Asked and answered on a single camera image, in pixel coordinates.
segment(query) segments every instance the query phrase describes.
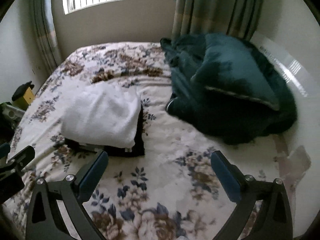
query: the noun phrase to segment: floral bedspread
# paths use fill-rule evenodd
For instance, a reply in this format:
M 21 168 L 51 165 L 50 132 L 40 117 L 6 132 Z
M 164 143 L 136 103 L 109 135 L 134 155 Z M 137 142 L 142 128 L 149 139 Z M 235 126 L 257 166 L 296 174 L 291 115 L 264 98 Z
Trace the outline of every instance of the floral bedspread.
M 143 157 L 110 157 L 95 192 L 84 203 L 106 239 L 212 239 L 235 207 L 211 169 L 210 153 L 214 150 L 220 150 L 244 174 L 260 180 L 273 181 L 279 177 L 279 169 L 288 167 L 281 136 L 226 146 L 169 116 L 164 107 L 172 92 L 170 69 L 158 43 L 108 43 L 80 48 L 39 90 L 12 141 L 9 157 L 27 145 L 36 151 L 35 159 L 25 168 L 25 188 L 5 203 L 22 235 L 37 178 L 62 180 L 68 174 L 76 174 L 94 157 L 94 153 L 64 144 L 60 118 L 76 87 L 100 81 L 125 88 L 136 86 L 141 93 L 145 147 Z M 290 182 L 291 192 L 296 181 Z M 258 209 L 259 203 L 241 237 L 249 233 Z M 71 221 L 66 221 L 71 236 L 79 239 Z

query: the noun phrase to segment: blue pad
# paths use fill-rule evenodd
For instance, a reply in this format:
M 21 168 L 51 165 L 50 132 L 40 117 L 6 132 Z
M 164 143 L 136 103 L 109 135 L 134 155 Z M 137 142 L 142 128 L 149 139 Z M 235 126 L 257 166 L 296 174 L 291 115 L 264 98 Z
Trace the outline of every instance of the blue pad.
M 0 146 L 0 159 L 7 156 L 10 153 L 10 144 L 4 143 Z
M 78 201 L 83 203 L 90 199 L 92 192 L 99 183 L 106 167 L 108 166 L 108 154 L 103 151 L 96 161 L 92 164 L 84 178 L 79 184 Z
M 230 168 L 232 168 L 230 163 L 230 167 L 228 167 L 227 163 L 225 163 L 225 161 L 220 158 L 218 153 L 221 154 L 220 151 L 215 151 L 211 154 L 211 167 L 220 180 L 220 183 L 227 193 L 230 201 L 239 203 L 241 200 L 240 184 L 230 171 Z

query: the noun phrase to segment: green comforter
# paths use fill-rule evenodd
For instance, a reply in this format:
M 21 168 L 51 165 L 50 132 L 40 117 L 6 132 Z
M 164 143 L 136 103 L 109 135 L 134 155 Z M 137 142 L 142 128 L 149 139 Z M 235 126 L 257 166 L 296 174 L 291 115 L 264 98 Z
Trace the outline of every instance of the green comforter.
M 283 78 L 251 43 L 221 33 L 163 38 L 172 70 L 170 115 L 227 144 L 281 133 L 297 119 Z

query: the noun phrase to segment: yellow box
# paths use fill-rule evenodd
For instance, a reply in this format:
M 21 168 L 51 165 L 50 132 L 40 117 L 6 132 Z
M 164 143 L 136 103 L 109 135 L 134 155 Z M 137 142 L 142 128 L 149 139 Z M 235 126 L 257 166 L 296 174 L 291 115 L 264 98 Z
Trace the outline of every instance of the yellow box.
M 31 105 L 32 101 L 35 99 L 35 96 L 32 93 L 31 88 L 28 88 L 24 95 L 18 98 L 14 104 L 22 110 L 27 110 L 28 106 Z

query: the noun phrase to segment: curtain fold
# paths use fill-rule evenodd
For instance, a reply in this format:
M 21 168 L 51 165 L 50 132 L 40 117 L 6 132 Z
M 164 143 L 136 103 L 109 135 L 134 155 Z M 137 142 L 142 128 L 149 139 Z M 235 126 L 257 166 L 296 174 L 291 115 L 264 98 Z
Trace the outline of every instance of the curtain fold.
M 30 0 L 31 19 L 48 75 L 62 63 L 53 24 L 51 0 Z
M 187 33 L 223 32 L 249 40 L 263 0 L 177 0 L 172 39 Z

